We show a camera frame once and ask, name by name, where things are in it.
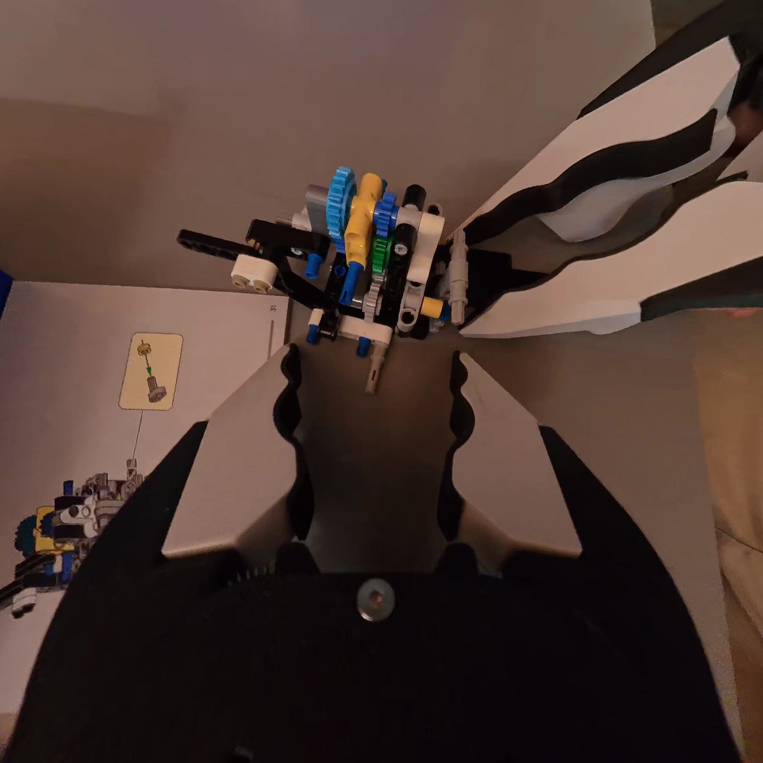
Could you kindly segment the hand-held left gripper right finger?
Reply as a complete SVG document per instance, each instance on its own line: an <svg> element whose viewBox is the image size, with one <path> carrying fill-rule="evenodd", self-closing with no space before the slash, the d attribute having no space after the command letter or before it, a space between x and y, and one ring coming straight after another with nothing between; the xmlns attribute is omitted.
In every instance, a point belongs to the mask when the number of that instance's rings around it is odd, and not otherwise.
<svg viewBox="0 0 763 763"><path fill-rule="evenodd" d="M578 537L537 419L470 355L453 353L438 524L476 556L579 556Z"/></svg>

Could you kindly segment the lego instruction booklet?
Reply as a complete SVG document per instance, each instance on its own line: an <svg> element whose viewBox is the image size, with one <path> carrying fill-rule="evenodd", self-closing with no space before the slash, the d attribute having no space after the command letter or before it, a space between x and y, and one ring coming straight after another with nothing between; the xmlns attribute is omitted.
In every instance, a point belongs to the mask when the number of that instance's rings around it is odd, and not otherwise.
<svg viewBox="0 0 763 763"><path fill-rule="evenodd" d="M58 600L2 627L2 718L31 693L43 717L83 717L140 658L166 657L167 623L275 558L162 548L207 420L285 342L288 299L249 292L14 282L2 319L2 571L23 509L68 478L143 483Z"/></svg>

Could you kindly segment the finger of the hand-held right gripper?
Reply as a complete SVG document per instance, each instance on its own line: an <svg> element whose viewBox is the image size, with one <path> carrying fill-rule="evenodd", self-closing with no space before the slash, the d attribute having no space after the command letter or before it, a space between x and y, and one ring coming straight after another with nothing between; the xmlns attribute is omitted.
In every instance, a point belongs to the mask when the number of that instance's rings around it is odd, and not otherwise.
<svg viewBox="0 0 763 763"><path fill-rule="evenodd" d="M647 298L761 255L761 183L733 179L680 206L628 249L576 258L537 284L496 295L460 334L510 339L614 333L650 321L642 318Z"/></svg>
<svg viewBox="0 0 763 763"><path fill-rule="evenodd" d="M530 218L567 247L607 247L650 223L635 213L730 147L739 60L723 37L582 116L531 158L454 233L493 247Z"/></svg>

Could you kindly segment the person's tan pants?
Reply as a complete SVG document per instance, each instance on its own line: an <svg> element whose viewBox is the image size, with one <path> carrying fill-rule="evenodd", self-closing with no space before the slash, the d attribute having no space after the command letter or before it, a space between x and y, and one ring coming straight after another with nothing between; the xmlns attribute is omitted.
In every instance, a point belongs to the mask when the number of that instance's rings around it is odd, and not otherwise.
<svg viewBox="0 0 763 763"><path fill-rule="evenodd" d="M693 367L726 601L742 757L762 761L761 309L701 310Z"/></svg>

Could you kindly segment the person's right hand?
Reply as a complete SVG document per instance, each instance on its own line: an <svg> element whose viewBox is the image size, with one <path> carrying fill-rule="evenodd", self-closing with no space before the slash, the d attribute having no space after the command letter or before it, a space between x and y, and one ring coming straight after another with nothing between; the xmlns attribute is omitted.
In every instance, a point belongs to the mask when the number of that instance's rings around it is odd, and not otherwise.
<svg viewBox="0 0 763 763"><path fill-rule="evenodd" d="M762 112L750 101L742 101L729 110L728 118L734 125L735 137L727 155L735 157L762 131Z"/></svg>

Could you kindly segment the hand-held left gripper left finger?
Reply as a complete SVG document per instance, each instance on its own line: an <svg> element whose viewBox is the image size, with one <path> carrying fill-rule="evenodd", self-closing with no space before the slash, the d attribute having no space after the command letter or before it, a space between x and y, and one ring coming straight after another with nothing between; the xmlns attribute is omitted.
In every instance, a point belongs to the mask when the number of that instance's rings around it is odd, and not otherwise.
<svg viewBox="0 0 763 763"><path fill-rule="evenodd" d="M313 487L295 437L301 411L300 352L283 346L207 420L163 544L166 558L234 550L275 558L304 541Z"/></svg>

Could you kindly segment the multicoloured lego gear model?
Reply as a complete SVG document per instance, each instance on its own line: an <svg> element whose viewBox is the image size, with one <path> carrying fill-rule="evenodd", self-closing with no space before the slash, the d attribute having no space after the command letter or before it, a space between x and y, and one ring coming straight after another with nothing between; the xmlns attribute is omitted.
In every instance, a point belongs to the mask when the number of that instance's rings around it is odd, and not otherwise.
<svg viewBox="0 0 763 763"><path fill-rule="evenodd" d="M338 167L328 187L308 187L300 214L252 220L244 243L191 230L176 241L231 262L237 288L278 291L309 308L310 345L356 341L357 355L370 357L366 393L373 395L394 337L425 339L449 322L461 327L490 294L541 277L515 269L507 254L469 248L463 230L441 244L444 222L422 186L407 186L398 201L376 174L357 179Z"/></svg>

